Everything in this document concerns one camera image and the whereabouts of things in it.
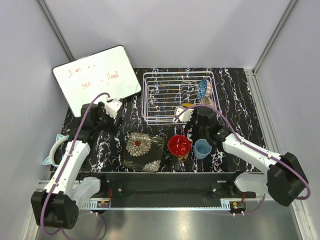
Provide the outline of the beige red patterned bowl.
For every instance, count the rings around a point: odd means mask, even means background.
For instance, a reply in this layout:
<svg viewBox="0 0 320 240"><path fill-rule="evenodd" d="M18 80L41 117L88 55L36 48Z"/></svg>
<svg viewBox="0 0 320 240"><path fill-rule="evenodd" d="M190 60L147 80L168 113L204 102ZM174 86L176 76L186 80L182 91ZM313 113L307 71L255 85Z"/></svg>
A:
<svg viewBox="0 0 320 240"><path fill-rule="evenodd" d="M202 105L207 105L207 106L211 106L213 108L216 108L216 104L215 102L210 98L210 97L207 97L207 96L204 96L200 101L199 101L200 104Z"/></svg>

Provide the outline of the yellow round plate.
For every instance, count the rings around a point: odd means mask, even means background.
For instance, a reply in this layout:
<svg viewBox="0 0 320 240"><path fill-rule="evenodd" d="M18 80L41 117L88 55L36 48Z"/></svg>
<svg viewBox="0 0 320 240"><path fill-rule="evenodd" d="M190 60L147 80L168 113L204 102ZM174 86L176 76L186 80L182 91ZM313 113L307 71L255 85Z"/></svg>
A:
<svg viewBox="0 0 320 240"><path fill-rule="evenodd" d="M181 106L184 108L189 108L189 107L192 107L193 104L192 103L182 103Z"/></svg>

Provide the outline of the blue patterned bowl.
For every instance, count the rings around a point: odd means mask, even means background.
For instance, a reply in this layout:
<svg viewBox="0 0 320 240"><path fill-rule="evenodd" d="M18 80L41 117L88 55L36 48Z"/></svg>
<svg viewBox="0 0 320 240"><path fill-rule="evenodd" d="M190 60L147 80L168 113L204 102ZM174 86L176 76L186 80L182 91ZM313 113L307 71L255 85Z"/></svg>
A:
<svg viewBox="0 0 320 240"><path fill-rule="evenodd" d="M206 96L206 93L207 93L207 80L205 78L203 78L199 84L198 84L198 87L197 87L197 97L199 100L201 100L203 97Z"/></svg>

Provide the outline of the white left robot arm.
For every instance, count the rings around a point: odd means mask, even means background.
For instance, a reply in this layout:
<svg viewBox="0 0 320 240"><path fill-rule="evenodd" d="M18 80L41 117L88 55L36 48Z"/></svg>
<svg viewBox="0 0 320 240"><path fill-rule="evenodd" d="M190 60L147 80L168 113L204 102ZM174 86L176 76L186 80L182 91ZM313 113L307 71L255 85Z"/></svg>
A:
<svg viewBox="0 0 320 240"><path fill-rule="evenodd" d="M108 184L103 177L87 176L74 187L78 173L91 152L91 146L100 131L115 133L121 125L119 115L122 101L84 104L77 129L70 132L65 153L53 177L42 191L31 196L31 206L36 224L46 227L72 229L79 210L92 196L103 198Z"/></svg>

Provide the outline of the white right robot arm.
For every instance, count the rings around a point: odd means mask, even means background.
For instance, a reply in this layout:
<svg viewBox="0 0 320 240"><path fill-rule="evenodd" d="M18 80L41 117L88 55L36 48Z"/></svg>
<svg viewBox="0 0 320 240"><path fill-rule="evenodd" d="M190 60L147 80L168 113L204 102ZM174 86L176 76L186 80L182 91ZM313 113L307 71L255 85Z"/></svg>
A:
<svg viewBox="0 0 320 240"><path fill-rule="evenodd" d="M198 104L194 108L195 122L202 138L260 171L235 173L227 185L230 197L239 198L244 192L264 194L288 207L294 200L303 201L311 196L308 179L294 154L276 153L246 140L227 120L225 126L220 125L217 120L219 112L211 106Z"/></svg>

